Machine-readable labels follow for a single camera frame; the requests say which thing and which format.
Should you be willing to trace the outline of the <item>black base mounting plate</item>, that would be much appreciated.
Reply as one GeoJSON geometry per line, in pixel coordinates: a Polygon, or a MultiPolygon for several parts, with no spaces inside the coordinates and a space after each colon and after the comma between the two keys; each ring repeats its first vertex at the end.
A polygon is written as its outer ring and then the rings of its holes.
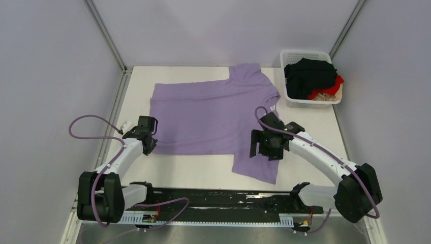
{"type": "Polygon", "coordinates": [[[154,188],[144,204],[163,202],[167,204],[148,208],[158,221],[277,222],[280,214],[323,213],[322,207],[306,206],[289,191],[154,188]]]}

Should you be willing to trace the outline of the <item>white plastic laundry basket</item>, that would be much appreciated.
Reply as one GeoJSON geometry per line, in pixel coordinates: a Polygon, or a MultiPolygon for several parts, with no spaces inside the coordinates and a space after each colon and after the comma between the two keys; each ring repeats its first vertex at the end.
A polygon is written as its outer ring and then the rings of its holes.
{"type": "MultiPolygon", "coordinates": [[[[280,63],[282,68],[287,65],[292,65],[299,62],[302,58],[308,58],[311,60],[326,61],[333,66],[332,60],[328,53],[322,51],[310,51],[310,50],[295,50],[295,49],[285,49],[280,52],[280,63]]],[[[288,107],[293,108],[326,108],[328,106],[336,105],[341,102],[341,99],[334,101],[321,101],[321,100],[301,100],[293,99],[288,95],[288,89],[286,87],[286,79],[283,83],[284,97],[288,107]]]]}

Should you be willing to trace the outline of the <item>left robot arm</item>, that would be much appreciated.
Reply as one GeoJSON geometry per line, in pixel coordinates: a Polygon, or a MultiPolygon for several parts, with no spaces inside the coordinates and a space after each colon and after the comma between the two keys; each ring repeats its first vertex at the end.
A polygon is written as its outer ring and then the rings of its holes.
{"type": "Polygon", "coordinates": [[[121,127],[109,123],[120,137],[116,153],[94,171],[84,171],[78,181],[76,214],[83,221],[96,221],[102,227],[118,223],[124,211],[139,205],[143,210],[152,209],[156,197],[151,183],[121,183],[131,165],[141,156],[154,150],[158,120],[151,116],[139,116],[137,124],[124,122],[121,127]]]}

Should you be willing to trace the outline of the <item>black t shirt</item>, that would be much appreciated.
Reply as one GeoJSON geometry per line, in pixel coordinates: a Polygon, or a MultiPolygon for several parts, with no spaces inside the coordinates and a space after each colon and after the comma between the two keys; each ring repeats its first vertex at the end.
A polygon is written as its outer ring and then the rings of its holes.
{"type": "Polygon", "coordinates": [[[284,67],[287,95],[291,99],[309,100],[316,90],[336,85],[337,69],[325,60],[302,58],[284,67]]]}

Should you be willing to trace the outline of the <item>red t shirt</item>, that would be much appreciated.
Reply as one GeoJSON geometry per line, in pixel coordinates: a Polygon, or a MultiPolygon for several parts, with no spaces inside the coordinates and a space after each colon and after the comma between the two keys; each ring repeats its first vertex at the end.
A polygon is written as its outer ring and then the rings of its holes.
{"type": "Polygon", "coordinates": [[[344,84],[344,82],[345,82],[344,79],[340,75],[338,75],[337,78],[336,78],[336,80],[335,80],[335,85],[334,86],[332,86],[330,88],[326,88],[326,89],[315,89],[315,90],[312,91],[312,93],[310,95],[308,95],[307,98],[309,100],[313,100],[313,98],[318,93],[329,93],[331,95],[334,95],[337,92],[337,90],[339,89],[340,84],[344,84]]]}

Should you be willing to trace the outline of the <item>beige t shirt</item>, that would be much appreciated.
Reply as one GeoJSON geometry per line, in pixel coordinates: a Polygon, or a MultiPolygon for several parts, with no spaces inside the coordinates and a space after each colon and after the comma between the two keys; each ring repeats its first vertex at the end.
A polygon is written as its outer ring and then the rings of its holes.
{"type": "Polygon", "coordinates": [[[343,96],[343,84],[340,84],[339,89],[334,95],[329,93],[318,93],[313,100],[315,101],[326,101],[326,102],[335,102],[341,100],[343,96]]]}

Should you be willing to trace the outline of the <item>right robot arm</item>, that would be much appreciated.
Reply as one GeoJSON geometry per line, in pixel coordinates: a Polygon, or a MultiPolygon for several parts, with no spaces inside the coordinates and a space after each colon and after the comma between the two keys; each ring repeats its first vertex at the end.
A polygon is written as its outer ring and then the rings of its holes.
{"type": "Polygon", "coordinates": [[[261,130],[251,131],[250,157],[257,154],[269,161],[281,160],[288,151],[322,172],[332,186],[309,182],[297,184],[290,198],[296,212],[310,206],[335,208],[346,220],[357,223],[363,217],[378,219],[377,205],[383,196],[375,169],[368,163],[358,165],[332,153],[295,122],[283,123],[273,112],[256,117],[261,130]]]}

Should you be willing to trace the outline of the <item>purple t shirt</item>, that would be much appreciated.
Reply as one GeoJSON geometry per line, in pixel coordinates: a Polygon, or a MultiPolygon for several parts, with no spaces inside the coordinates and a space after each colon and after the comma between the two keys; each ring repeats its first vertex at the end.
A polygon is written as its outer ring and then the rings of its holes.
{"type": "Polygon", "coordinates": [[[279,162],[250,157],[251,132],[280,94],[258,64],[229,68],[226,80],[155,85],[150,116],[162,155],[233,155],[232,171],[275,184],[279,162]]]}

